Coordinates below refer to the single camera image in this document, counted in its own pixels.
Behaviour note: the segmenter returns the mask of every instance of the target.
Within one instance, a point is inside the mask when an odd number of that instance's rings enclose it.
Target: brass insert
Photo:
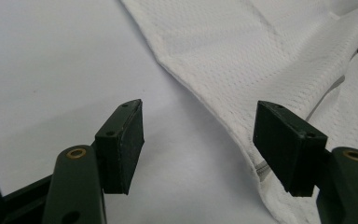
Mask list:
[[[358,151],[347,149],[344,152],[344,156],[348,157],[353,161],[358,161]]]
[[[66,156],[72,160],[82,158],[84,155],[86,155],[86,149],[84,148],[75,148],[66,153]]]

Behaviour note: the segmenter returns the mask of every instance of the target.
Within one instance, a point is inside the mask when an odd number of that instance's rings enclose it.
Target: white surface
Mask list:
[[[51,174],[126,101],[145,146],[108,223],[275,223],[225,129],[156,64],[118,1],[0,1],[0,188]]]
[[[350,63],[358,49],[358,5],[324,0],[122,1],[158,61],[225,126],[254,176],[263,162],[252,142],[257,101],[284,105],[306,119],[346,75],[338,103],[323,104],[334,109],[321,118],[328,124],[321,131],[332,135],[329,148],[358,147],[358,79],[353,77],[358,64]],[[280,222],[320,222],[315,197],[291,197],[274,175],[260,178],[259,190]]]

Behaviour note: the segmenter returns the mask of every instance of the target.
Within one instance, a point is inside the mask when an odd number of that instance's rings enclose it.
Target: white towel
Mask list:
[[[256,104],[271,101],[310,119],[330,137],[328,149],[358,148],[358,54],[351,60],[358,8],[339,17],[321,0],[122,2],[158,62],[240,146],[271,214],[281,223],[320,222],[315,198],[293,198],[263,172],[252,142]]]

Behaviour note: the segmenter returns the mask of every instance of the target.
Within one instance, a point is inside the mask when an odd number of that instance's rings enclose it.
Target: mounting hole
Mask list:
[[[314,133],[307,133],[307,137],[315,137],[316,135]]]
[[[349,159],[351,159],[353,161],[358,161],[358,152],[357,151],[347,149],[343,153],[344,153],[344,156],[348,157]]]
[[[107,132],[107,133],[105,133],[107,136],[112,136],[112,135],[114,135],[115,134],[115,132]]]
[[[79,212],[70,212],[62,217],[62,224],[72,224],[79,220],[80,213]]]
[[[84,148],[75,148],[66,153],[66,156],[72,160],[82,158],[84,155],[86,155],[86,149]]]

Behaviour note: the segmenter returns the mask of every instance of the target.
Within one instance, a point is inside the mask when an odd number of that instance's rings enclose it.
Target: white fabric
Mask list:
[[[122,2],[160,64],[227,128],[254,175],[263,162],[252,143],[258,100],[306,119],[327,94],[310,122],[330,137],[328,148],[358,147],[358,8],[338,16],[329,8],[336,1]],[[259,191],[281,223],[320,222],[315,199],[291,197],[274,175],[260,178]]]

